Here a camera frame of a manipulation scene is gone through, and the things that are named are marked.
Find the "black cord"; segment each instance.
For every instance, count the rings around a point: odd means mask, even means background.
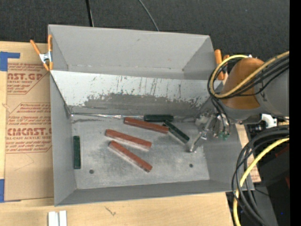
[[[91,8],[90,8],[89,0],[86,0],[86,7],[87,7],[88,16],[89,16],[90,27],[94,27],[94,21],[92,18],[92,12],[91,12]]]
[[[215,80],[218,77],[218,74],[220,73],[220,71],[223,70],[223,68],[225,66],[226,65],[223,65],[221,68],[219,68],[219,70],[215,74],[213,82],[215,82]],[[278,59],[278,60],[274,61],[267,68],[265,68],[261,73],[255,75],[249,82],[247,82],[245,85],[243,85],[237,91],[233,92],[231,95],[228,95],[227,97],[223,97],[223,98],[220,98],[220,99],[228,99],[228,98],[233,98],[233,97],[237,97],[237,96],[251,96],[251,95],[259,94],[271,83],[271,81],[273,81],[275,78],[277,78],[279,75],[281,75],[288,68],[289,68],[289,55],[285,56],[284,58],[281,58],[281,59]],[[268,78],[272,75],[273,75],[273,77],[270,78],[269,81],[266,82],[266,84],[259,91],[257,91],[254,94],[247,94],[247,95],[244,94],[243,95],[244,92],[246,92],[249,89],[253,88],[255,85],[261,83],[264,79],[266,79],[266,78]],[[208,80],[207,88],[208,88],[209,94],[212,95],[213,97],[215,97],[211,93],[209,85],[210,85],[210,79]]]
[[[284,138],[286,136],[289,135],[289,130],[288,130],[289,126],[285,125],[285,126],[280,126],[277,128],[270,128],[270,129],[266,129],[265,131],[263,131],[262,133],[258,134],[257,136],[255,136],[240,152],[239,156],[238,156],[238,161],[237,161],[237,168],[235,170],[235,173],[232,177],[232,182],[231,182],[231,187],[232,187],[232,191],[234,193],[234,197],[236,198],[237,202],[239,203],[239,205],[241,206],[241,208],[244,210],[245,212],[248,211],[258,222],[260,222],[262,225],[267,225],[267,223],[262,219],[262,216],[260,215],[259,209],[257,208],[256,202],[253,198],[252,193],[250,192],[250,188],[248,185],[248,181],[246,181],[246,187],[249,193],[249,198],[251,200],[251,205],[249,205],[248,201],[246,200],[245,196],[244,196],[244,192],[242,191],[242,188],[240,187],[240,183],[239,183],[239,169],[242,166],[242,164],[244,164],[245,168],[247,167],[247,159],[253,154],[253,152],[259,148],[260,146],[262,146],[263,144],[267,144],[270,141],[275,141],[277,139],[281,139]],[[261,141],[259,144],[257,144],[254,147],[254,144],[256,144],[259,140],[265,139],[264,141]],[[241,200],[238,199],[235,195],[235,191],[234,191],[234,180],[236,178],[237,181],[237,188],[238,191],[241,195]]]
[[[234,92],[233,94],[229,95],[228,97],[224,97],[222,99],[225,98],[233,98],[233,97],[237,97],[237,96],[252,96],[252,95],[257,95],[259,93],[261,93],[275,78],[277,78],[278,76],[280,76],[284,71],[289,69],[289,63],[286,62],[283,65],[275,65],[275,66],[279,66],[279,68],[271,71],[270,73],[269,70],[274,69],[274,67],[268,68],[266,71],[263,71],[262,74],[260,74],[259,76],[256,76],[255,78],[253,78],[251,81],[249,81],[248,83],[246,83],[244,86],[242,86],[239,90],[237,90],[236,92]],[[266,78],[270,77],[271,75],[275,74],[273,77],[271,77],[269,79],[269,81],[266,82],[266,84],[256,93],[253,94],[244,94],[242,95],[242,93],[248,91],[249,89],[251,89],[252,87],[254,87],[255,85],[263,82],[263,80],[265,80]]]
[[[152,23],[154,24],[154,26],[156,27],[156,30],[159,32],[159,28],[156,25],[155,20],[152,18],[151,13],[148,11],[148,9],[146,8],[146,6],[144,5],[144,3],[142,2],[142,0],[138,0],[140,2],[140,4],[142,5],[142,7],[144,8],[144,10],[146,11],[147,15],[150,17]]]

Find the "cardboard sheet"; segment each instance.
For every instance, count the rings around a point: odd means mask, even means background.
[[[0,51],[21,55],[8,59],[4,199],[52,197],[49,73],[30,43],[0,42]]]

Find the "orange clip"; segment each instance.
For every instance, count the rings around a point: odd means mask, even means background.
[[[219,65],[222,62],[222,53],[221,53],[221,51],[219,49],[216,49],[214,51],[214,55],[215,55],[215,61]],[[219,73],[219,75],[217,76],[217,79],[219,81],[223,81],[225,79],[225,75],[224,75],[223,71],[221,71]]]
[[[36,53],[40,56],[41,61],[43,62],[44,68],[49,71],[53,69],[53,62],[52,62],[52,35],[48,35],[48,52],[45,54],[42,54],[38,48],[38,46],[35,44],[33,40],[30,40],[30,43],[32,44],[34,50]]]

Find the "red bar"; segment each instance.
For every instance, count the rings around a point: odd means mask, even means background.
[[[168,127],[166,127],[166,126],[160,126],[160,125],[149,123],[146,121],[136,120],[136,119],[133,119],[130,117],[126,117],[124,119],[124,123],[126,125],[136,126],[136,127],[140,127],[140,128],[147,129],[147,130],[153,130],[153,131],[164,133],[164,134],[168,133]]]
[[[115,130],[107,129],[105,132],[105,136],[111,137],[118,141],[128,143],[128,144],[136,146],[138,148],[142,148],[142,149],[146,149],[146,150],[149,150],[151,148],[150,141],[145,141],[140,138],[126,135],[126,134],[123,134],[123,133],[115,131]]]
[[[142,168],[146,172],[150,172],[152,169],[152,166],[148,164],[146,161],[142,160],[140,157],[135,155],[134,153],[130,152],[126,148],[124,148],[122,145],[117,143],[116,141],[111,141],[109,144],[109,148],[112,149],[117,154],[121,155],[125,159],[129,160],[134,165]]]

